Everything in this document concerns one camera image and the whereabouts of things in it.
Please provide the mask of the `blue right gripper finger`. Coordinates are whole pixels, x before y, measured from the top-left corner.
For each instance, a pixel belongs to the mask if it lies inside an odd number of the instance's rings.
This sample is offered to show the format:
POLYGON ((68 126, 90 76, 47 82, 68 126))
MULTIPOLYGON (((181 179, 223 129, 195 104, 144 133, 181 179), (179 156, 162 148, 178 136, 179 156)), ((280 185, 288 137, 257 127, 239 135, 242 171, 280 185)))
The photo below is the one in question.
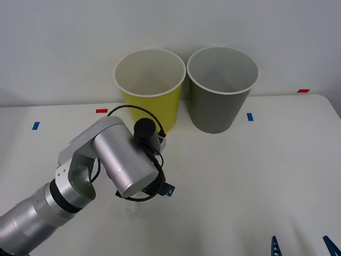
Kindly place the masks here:
POLYGON ((331 256, 341 256, 340 249, 333 243, 333 241, 327 236, 323 236, 323 241, 331 256))
POLYGON ((282 256, 277 238, 275 236, 273 236, 271 240, 271 256, 282 256))

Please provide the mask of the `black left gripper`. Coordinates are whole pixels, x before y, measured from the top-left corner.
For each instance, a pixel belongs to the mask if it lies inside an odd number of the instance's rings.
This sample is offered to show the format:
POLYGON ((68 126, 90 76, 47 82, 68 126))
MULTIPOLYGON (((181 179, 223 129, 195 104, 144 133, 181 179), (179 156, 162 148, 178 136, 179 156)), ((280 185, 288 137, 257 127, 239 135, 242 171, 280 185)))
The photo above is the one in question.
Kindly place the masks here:
POLYGON ((157 192, 157 194, 160 196, 171 197, 173 195, 174 190, 175 187, 166 182, 164 182, 162 185, 158 185, 157 182, 154 181, 146 188, 144 188, 142 191, 149 196, 157 192))

